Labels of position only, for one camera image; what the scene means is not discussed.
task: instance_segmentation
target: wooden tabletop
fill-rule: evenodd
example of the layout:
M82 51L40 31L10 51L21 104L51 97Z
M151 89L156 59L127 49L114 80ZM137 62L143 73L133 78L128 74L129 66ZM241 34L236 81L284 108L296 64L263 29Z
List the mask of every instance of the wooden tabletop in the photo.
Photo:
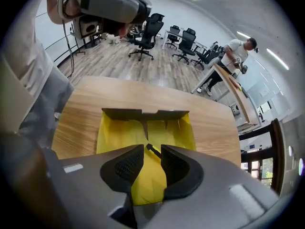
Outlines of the wooden tabletop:
M101 108L188 110L198 152L241 165L240 144L229 107L171 88L108 77L86 76L68 100L52 149L59 159L96 153Z
M259 120L257 118L256 109L250 102L249 98L246 98L245 94L240 91L229 79L230 75L226 72L222 67L217 64L214 64L218 74L221 78L224 79L225 84L229 88L230 92L232 92L237 100L237 104L240 108L240 111L243 113L246 122L249 124L257 125L259 124Z

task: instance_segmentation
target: white sneaker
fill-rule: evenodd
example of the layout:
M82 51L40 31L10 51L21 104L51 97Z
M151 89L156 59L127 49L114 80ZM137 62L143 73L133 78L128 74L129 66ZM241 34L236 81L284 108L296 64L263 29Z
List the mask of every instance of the white sneaker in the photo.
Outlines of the white sneaker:
M212 93L211 93L211 90L209 90L209 88L207 86L204 87L206 93L211 97L212 96Z

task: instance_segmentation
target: gray pants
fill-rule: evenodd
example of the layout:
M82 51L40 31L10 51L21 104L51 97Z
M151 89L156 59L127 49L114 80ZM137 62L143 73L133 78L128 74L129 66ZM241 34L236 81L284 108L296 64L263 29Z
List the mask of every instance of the gray pants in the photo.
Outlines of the gray pants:
M20 125L19 133L50 148L55 133L54 113L61 113L74 87L54 66L40 95Z

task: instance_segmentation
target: black hair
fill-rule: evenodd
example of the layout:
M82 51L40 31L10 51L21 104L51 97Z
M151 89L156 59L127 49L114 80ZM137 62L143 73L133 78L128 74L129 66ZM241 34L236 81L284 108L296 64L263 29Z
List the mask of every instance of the black hair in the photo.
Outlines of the black hair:
M253 49L257 47L257 42L254 38L251 37L247 41L250 41L252 43Z

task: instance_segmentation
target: white desk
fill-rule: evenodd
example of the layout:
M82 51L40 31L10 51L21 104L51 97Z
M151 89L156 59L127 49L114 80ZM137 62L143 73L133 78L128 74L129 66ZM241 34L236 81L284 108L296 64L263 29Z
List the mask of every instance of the white desk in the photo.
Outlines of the white desk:
M164 34L164 37L163 37L162 50L165 49L165 44L166 44L168 35L173 35L173 36L182 38L182 34L177 34L177 33L171 32L171 31L169 31L169 30L166 30L166 31L165 31L165 34ZM200 48L205 48L205 49L206 49L206 46L202 45L201 43L199 43L199 42L197 42L197 41L194 41L194 44L193 44L193 45L198 45Z
M219 101L229 92L231 92L236 99L236 104L243 118L243 124L237 127L238 131L245 130L251 126L259 125L259 117L257 115L255 106L251 102L251 99L246 98L244 93L235 87L235 85L229 79L230 75L217 64L213 65L213 67L208 71L208 73L203 77L203 79L193 88L191 93L193 94L211 76L214 71L216 71L220 75L228 89L224 94L218 97L216 101Z

